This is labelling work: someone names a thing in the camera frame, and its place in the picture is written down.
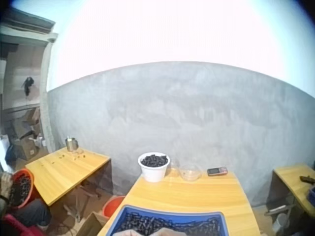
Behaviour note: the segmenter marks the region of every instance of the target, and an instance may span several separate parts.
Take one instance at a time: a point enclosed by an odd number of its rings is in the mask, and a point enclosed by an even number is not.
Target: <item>red phone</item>
[[[207,170],[208,176],[223,176],[227,174],[227,167],[211,168]]]

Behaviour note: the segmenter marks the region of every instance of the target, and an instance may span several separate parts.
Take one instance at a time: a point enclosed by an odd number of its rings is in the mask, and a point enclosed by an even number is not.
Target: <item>white bucket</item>
[[[151,155],[166,156],[168,161],[164,166],[160,166],[160,167],[148,167],[148,166],[142,165],[141,161],[146,156],[151,156]],[[142,176],[144,177],[144,179],[146,181],[148,181],[148,182],[160,182],[165,176],[166,168],[170,163],[170,158],[166,154],[161,153],[161,152],[147,152],[147,153],[139,156],[138,163],[141,166]]]
[[[286,222],[286,228],[289,226],[290,222],[287,219],[287,215],[284,213],[280,213],[277,216],[276,221],[274,222],[274,224],[272,225],[272,230],[277,233],[280,229],[282,229],[284,227],[284,224]]]

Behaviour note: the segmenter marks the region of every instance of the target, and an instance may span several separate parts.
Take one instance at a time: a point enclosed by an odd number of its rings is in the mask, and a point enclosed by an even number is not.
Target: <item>yellow wooden table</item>
[[[36,189],[47,205],[52,205],[110,160],[104,155],[82,151],[72,155],[62,148],[26,165],[34,174]]]
[[[315,207],[306,199],[309,189],[312,186],[309,183],[304,183],[300,180],[300,176],[310,176],[315,178],[315,171],[307,165],[281,167],[274,171],[289,188],[304,211],[309,216],[315,217]]]
[[[172,170],[159,183],[140,177],[98,236],[105,236],[123,205],[146,209],[202,213],[220,211],[230,236],[259,236],[259,229],[246,195],[233,173],[184,181]]]

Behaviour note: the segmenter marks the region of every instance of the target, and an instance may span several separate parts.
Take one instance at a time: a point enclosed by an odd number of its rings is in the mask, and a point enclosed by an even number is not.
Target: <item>orange bucket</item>
[[[35,198],[39,197],[39,193],[34,186],[34,175],[28,169],[21,169],[21,170],[17,171],[16,173],[14,173],[13,177],[12,177],[13,182],[16,181],[23,174],[28,176],[31,180],[30,191],[29,191],[28,196],[25,198],[24,202],[18,206],[13,206],[12,207],[13,209],[20,209],[20,208],[24,207],[28,202],[31,202]]]
[[[124,198],[125,196],[117,196],[109,200],[103,207],[103,215],[110,218],[122,203]]]

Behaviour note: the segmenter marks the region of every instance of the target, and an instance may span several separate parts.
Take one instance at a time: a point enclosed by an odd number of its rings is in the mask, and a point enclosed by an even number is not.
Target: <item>clear glass bowl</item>
[[[186,181],[195,181],[201,176],[201,171],[196,165],[183,165],[179,168],[179,173]]]

